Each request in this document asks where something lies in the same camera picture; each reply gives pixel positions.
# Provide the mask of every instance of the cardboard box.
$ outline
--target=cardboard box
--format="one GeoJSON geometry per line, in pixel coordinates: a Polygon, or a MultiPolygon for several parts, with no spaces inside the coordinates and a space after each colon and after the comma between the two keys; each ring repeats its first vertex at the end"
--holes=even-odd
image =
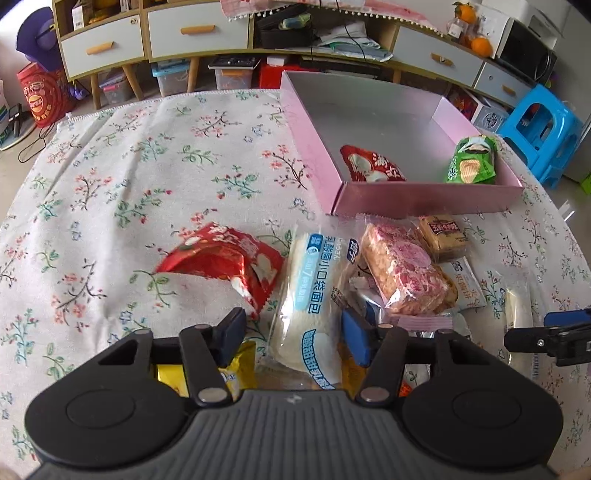
{"type": "Polygon", "coordinates": [[[72,8],[72,24],[74,30],[87,27],[94,13],[92,0],[78,0],[72,8]]]}
{"type": "Polygon", "coordinates": [[[453,85],[447,94],[447,99],[461,111],[477,128],[483,128],[489,132],[496,132],[509,118],[509,113],[494,100],[480,95],[474,95],[468,90],[453,85]]]}
{"type": "Polygon", "coordinates": [[[390,82],[284,72],[281,104],[322,209],[391,218],[506,210],[523,185],[498,156],[496,185],[444,183],[456,144],[480,132],[445,98],[390,82]],[[340,149],[396,163],[408,181],[352,181],[340,149]]]}

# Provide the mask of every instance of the yellow snack bag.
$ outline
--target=yellow snack bag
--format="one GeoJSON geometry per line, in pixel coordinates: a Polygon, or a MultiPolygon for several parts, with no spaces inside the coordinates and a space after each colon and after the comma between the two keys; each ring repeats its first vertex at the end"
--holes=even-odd
{"type": "Polygon", "coordinates": [[[157,365],[156,372],[156,379],[159,382],[166,383],[181,397],[189,396],[182,365],[157,365]]]}
{"type": "Polygon", "coordinates": [[[351,398],[355,398],[359,387],[365,378],[367,369],[360,367],[355,363],[349,349],[344,343],[339,344],[339,355],[341,360],[341,374],[343,377],[343,390],[345,390],[351,398]]]}
{"type": "MultiPolygon", "coordinates": [[[[255,353],[256,342],[254,340],[244,342],[230,365],[218,369],[234,400],[238,398],[240,390],[256,388],[255,353]]],[[[157,365],[156,371],[159,382],[173,388],[181,397],[189,396],[182,365],[157,365]]]]}
{"type": "Polygon", "coordinates": [[[244,342],[230,365],[218,369],[234,400],[238,398],[240,390],[256,388],[255,354],[256,342],[254,340],[244,342]]]}

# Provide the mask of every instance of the drawer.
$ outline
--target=drawer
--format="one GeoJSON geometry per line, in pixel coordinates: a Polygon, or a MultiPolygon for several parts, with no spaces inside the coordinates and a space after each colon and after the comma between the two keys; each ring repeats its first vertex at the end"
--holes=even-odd
{"type": "Polygon", "coordinates": [[[392,52],[395,61],[468,86],[474,84],[483,62],[461,48],[404,27],[398,32],[392,52]]]}
{"type": "Polygon", "coordinates": [[[151,58],[248,48],[248,19],[229,22],[219,2],[148,13],[151,58]]]}
{"type": "Polygon", "coordinates": [[[70,78],[128,60],[144,58],[139,15],[91,28],[61,42],[70,78]]]}
{"type": "Polygon", "coordinates": [[[531,87],[521,80],[490,63],[484,65],[474,88],[511,106],[517,106],[531,90],[531,87]]]}

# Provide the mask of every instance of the wooden drawer handle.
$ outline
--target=wooden drawer handle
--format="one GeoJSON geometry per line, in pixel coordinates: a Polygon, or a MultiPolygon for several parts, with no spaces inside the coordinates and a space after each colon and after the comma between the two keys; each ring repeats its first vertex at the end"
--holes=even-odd
{"type": "Polygon", "coordinates": [[[102,43],[100,45],[97,45],[96,47],[87,48],[86,54],[87,55],[96,55],[97,53],[101,53],[103,51],[107,51],[107,50],[112,49],[113,45],[115,45],[115,42],[108,41],[107,43],[102,43]]]}
{"type": "Polygon", "coordinates": [[[503,92],[505,92],[507,95],[511,95],[512,97],[517,96],[515,91],[512,88],[509,88],[507,85],[503,85],[503,92]]]}
{"type": "Polygon", "coordinates": [[[437,55],[436,53],[431,53],[431,58],[435,60],[437,63],[443,63],[448,67],[453,67],[453,62],[450,59],[442,57],[441,55],[437,55]]]}
{"type": "Polygon", "coordinates": [[[181,28],[182,35],[198,35],[200,33],[210,33],[216,28],[215,25],[197,25],[195,27],[181,28]]]}

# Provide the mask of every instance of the green chips bag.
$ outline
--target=green chips bag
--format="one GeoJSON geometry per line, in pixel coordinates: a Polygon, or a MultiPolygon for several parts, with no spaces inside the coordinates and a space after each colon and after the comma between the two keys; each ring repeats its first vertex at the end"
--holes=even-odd
{"type": "Polygon", "coordinates": [[[496,144],[481,135],[460,140],[447,172],[446,183],[495,182],[496,144]]]}

